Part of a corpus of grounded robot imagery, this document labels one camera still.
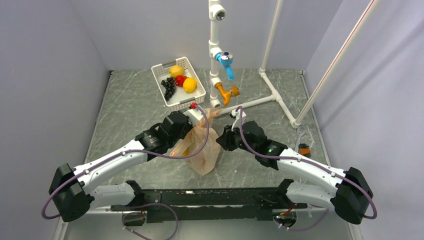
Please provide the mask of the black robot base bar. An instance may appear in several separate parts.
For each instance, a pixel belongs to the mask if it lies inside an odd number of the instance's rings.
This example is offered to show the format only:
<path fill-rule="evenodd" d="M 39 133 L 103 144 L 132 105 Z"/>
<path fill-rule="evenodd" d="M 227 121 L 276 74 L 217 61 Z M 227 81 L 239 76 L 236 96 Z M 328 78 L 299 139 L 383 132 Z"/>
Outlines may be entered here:
<path fill-rule="evenodd" d="M 292 203 L 276 187 L 145 189 L 138 207 L 112 205 L 112 212 L 142 212 L 146 223 L 254 219 L 271 221 L 275 215 L 305 209 Z"/>

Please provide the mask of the orange translucent plastic bag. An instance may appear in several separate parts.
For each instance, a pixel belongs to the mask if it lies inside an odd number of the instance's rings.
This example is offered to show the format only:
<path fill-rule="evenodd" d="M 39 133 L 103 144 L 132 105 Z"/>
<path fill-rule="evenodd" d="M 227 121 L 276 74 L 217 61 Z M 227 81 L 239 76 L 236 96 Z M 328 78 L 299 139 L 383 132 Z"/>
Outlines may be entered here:
<path fill-rule="evenodd" d="M 207 133 L 206 122 L 202 119 L 170 153 L 173 157 L 186 157 L 202 148 L 198 154 L 184 159 L 201 176 L 210 173 L 215 168 L 221 151 L 221 146 L 216 142 L 218 134 L 212 128 L 214 118 L 220 111 L 211 108 L 207 108 L 205 111 L 209 122 L 209 133 Z"/>

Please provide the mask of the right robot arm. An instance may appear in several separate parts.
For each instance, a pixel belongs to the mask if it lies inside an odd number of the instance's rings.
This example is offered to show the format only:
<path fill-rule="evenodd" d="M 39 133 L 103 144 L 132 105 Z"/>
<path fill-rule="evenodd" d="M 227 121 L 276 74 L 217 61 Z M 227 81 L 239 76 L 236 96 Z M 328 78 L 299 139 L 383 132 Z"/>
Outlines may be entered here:
<path fill-rule="evenodd" d="M 293 179 L 280 183 L 275 200 L 282 208 L 294 204 L 322 207 L 355 225 L 378 216 L 374 194 L 359 169 L 344 170 L 305 157 L 269 139 L 255 121 L 248 121 L 241 127 L 225 126 L 216 142 L 225 151 L 244 150 L 253 154 L 264 167 L 291 172 L 307 180 L 307 184 Z"/>

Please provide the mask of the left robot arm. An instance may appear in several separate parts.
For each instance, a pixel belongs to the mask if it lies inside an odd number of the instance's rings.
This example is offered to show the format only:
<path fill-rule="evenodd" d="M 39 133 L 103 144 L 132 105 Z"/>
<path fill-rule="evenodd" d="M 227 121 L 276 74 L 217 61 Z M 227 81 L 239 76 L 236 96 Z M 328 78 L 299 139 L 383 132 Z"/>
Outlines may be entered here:
<path fill-rule="evenodd" d="M 134 180 L 118 185 L 102 183 L 156 157 L 178 159 L 167 155 L 167 151 L 184 139 L 203 118 L 204 114 L 198 109 L 173 111 L 163 122 L 154 124 L 123 147 L 97 160 L 75 167 L 67 163 L 59 166 L 48 189 L 49 200 L 58 210 L 56 217 L 72 222 L 90 209 L 109 205 L 139 209 L 144 203 L 144 193 Z"/>

